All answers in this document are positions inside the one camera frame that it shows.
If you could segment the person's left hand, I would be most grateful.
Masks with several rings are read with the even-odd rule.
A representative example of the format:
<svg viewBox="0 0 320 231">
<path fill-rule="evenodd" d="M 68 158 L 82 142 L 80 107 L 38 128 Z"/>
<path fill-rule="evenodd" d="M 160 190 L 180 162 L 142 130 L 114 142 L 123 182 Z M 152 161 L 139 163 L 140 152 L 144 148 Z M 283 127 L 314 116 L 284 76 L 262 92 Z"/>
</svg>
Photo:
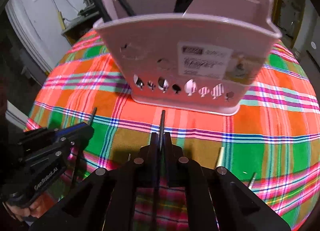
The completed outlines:
<svg viewBox="0 0 320 231">
<path fill-rule="evenodd" d="M 11 206 L 7 202 L 4 203 L 7 212 L 19 221 L 23 221 L 24 217 L 40 218 L 46 211 L 48 211 L 55 201 L 47 194 L 40 195 L 29 207 L 19 208 L 17 206 Z"/>
</svg>

